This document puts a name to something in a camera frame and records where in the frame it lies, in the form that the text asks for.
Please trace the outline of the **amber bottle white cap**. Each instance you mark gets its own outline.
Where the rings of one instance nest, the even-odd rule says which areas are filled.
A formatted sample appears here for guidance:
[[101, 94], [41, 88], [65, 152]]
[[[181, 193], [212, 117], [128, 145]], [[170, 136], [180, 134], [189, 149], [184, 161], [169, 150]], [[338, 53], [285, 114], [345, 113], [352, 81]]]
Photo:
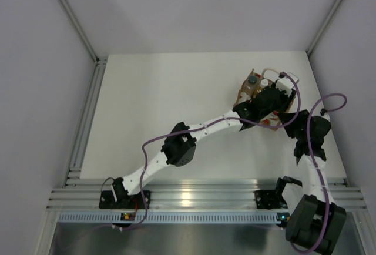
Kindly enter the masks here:
[[268, 85], [269, 85], [269, 81], [267, 79], [263, 79], [261, 80], [259, 87], [263, 89], [263, 88], [266, 88]]

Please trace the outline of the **clear jar grey lid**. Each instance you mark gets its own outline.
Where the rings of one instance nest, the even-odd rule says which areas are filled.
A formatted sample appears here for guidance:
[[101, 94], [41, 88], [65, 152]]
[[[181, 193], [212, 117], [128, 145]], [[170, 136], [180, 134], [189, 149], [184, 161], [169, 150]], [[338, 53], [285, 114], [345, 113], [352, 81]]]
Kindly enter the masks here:
[[254, 91], [257, 89], [259, 82], [259, 77], [256, 75], [249, 75], [248, 78], [243, 83], [243, 92], [252, 97]]

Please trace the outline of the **burlap watermelon canvas bag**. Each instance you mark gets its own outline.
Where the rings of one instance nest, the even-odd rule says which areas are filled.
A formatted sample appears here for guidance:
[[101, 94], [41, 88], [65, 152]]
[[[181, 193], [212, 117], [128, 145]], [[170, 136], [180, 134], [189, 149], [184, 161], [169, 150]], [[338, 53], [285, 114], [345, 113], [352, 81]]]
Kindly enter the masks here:
[[238, 91], [236, 101], [233, 105], [233, 110], [235, 110], [239, 116], [243, 119], [252, 120], [256, 123], [260, 123], [262, 125], [268, 126], [269, 129], [276, 131], [278, 127], [281, 125], [281, 122], [278, 118], [279, 113], [286, 113], [290, 110], [294, 98], [296, 96], [296, 88], [292, 92], [291, 96], [293, 100], [291, 101], [291, 105], [285, 112], [272, 112], [265, 117], [260, 117], [256, 108], [252, 105], [252, 99], [260, 93], [263, 89], [259, 87], [261, 80], [267, 79], [269, 81], [269, 85], [267, 87], [276, 88], [275, 81], [279, 78], [280, 72], [276, 71], [272, 68], [265, 68], [261, 73], [257, 73], [256, 71], [252, 70], [249, 75], [256, 75], [259, 78], [257, 89], [254, 91], [252, 97], [249, 97], [243, 92], [243, 83]]

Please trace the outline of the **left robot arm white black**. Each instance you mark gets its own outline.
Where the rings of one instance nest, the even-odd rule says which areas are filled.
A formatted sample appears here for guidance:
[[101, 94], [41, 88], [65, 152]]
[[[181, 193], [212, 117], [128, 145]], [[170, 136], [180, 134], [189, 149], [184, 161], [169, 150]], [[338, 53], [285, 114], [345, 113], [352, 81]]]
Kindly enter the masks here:
[[113, 180], [109, 190], [102, 190], [99, 207], [101, 209], [121, 209], [133, 207], [146, 200], [143, 188], [160, 171], [169, 167], [182, 167], [191, 162], [197, 145], [227, 132], [240, 132], [260, 125], [266, 116], [273, 112], [284, 113], [293, 101], [300, 101], [296, 90], [282, 90], [274, 85], [264, 88], [255, 97], [236, 104], [224, 115], [196, 125], [178, 123], [168, 135], [154, 158], [145, 159], [137, 171]]

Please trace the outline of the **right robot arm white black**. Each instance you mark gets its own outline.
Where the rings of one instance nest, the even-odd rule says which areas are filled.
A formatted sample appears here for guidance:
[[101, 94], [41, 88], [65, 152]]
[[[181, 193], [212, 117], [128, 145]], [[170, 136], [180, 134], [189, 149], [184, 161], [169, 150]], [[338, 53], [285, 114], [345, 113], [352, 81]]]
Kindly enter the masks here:
[[327, 158], [322, 145], [331, 123], [328, 116], [310, 117], [307, 110], [278, 117], [288, 137], [297, 141], [293, 155], [298, 179], [279, 179], [273, 192], [274, 201], [287, 206], [290, 214], [286, 240], [300, 247], [301, 252], [332, 254], [347, 213], [336, 205], [325, 175]]

